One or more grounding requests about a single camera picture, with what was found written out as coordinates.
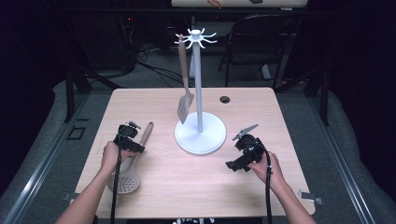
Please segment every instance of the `spatula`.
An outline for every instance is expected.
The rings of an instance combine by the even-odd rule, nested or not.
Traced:
[[[186,121],[187,116],[189,115],[189,108],[192,104],[192,100],[194,99],[194,94],[192,94],[189,90],[189,77],[187,74],[187,58],[186,58],[186,47],[183,43],[183,35],[178,37],[178,58],[180,59],[181,66],[181,75],[183,76],[183,84],[184,89],[186,90],[186,94],[180,96],[180,100],[178,101],[177,115],[180,119],[181,123]]]
[[[140,145],[144,146],[146,142],[148,141],[149,135],[151,134],[151,130],[154,126],[153,122],[150,122],[148,126],[146,127],[145,132],[142,135],[142,139],[140,140]],[[137,187],[140,184],[140,178],[137,176],[136,172],[134,171],[134,166],[136,165],[137,159],[139,158],[140,153],[135,155],[132,158],[132,163],[130,164],[129,167],[126,168],[126,170],[120,172],[119,174],[119,184],[117,186],[117,193],[118,194],[127,194],[131,193],[134,190],[137,189]],[[108,182],[107,182],[107,187],[113,191],[114,189],[114,175],[112,175]]]

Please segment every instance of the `human arm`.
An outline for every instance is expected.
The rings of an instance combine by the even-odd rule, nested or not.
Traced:
[[[135,153],[131,151],[121,151],[122,161],[133,155]],[[92,224],[107,181],[116,169],[118,156],[119,147],[113,142],[107,142],[98,173],[87,188],[67,207],[56,223]]]
[[[309,215],[303,205],[295,196],[291,186],[286,182],[283,176],[282,169],[279,165],[279,160],[276,154],[268,152],[271,159],[272,174],[270,188],[279,199],[285,210],[286,217],[290,224],[311,224],[316,221]],[[267,173],[267,159],[266,155],[262,156],[260,162],[253,162],[248,166],[256,173],[257,177],[265,183]]]

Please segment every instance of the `wooden table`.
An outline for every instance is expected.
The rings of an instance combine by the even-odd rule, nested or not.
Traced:
[[[222,7],[306,7],[307,0],[264,0],[253,4],[249,0],[218,0]],[[206,0],[172,0],[172,7],[212,7]]]
[[[232,138],[256,123],[259,126],[250,133],[278,156],[293,191],[296,194],[299,190],[309,192],[272,89],[202,89],[203,110],[219,117],[227,131],[220,149],[206,156],[189,154],[179,147],[174,137],[177,105],[182,94],[184,89],[115,90],[76,192],[82,192],[92,181],[99,170],[106,142],[114,139],[120,124],[131,119],[142,129],[153,121],[154,129],[136,165],[140,186],[133,193],[118,197],[117,218],[266,216],[264,184],[252,171],[233,172],[225,165],[226,161],[234,161],[242,155],[233,147]],[[230,97],[230,103],[222,103],[221,96]],[[194,100],[190,112],[195,111]],[[139,142],[142,134],[143,130],[134,140]],[[300,200],[310,214],[315,212],[311,202]],[[106,188],[97,216],[110,217],[111,201],[112,192]],[[285,215],[274,194],[271,205],[274,216]]]

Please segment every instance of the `forearm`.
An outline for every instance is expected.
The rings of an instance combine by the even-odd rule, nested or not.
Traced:
[[[273,189],[273,192],[282,204],[290,224],[316,223],[286,182],[279,184],[278,187]]]
[[[56,223],[92,224],[110,175],[110,171],[99,170],[90,185],[67,207]]]

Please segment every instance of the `wooden handle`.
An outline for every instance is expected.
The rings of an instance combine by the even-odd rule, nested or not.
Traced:
[[[184,87],[188,88],[188,76],[187,76],[187,58],[186,58],[186,46],[183,43],[183,35],[180,35],[178,37],[178,58],[180,59],[180,66],[181,66],[181,75],[183,76],[183,83]]]
[[[148,139],[149,139],[149,135],[151,134],[152,128],[154,127],[154,123],[151,121],[148,126],[146,127],[145,132],[143,133],[142,139],[140,140],[140,145],[143,147]]]

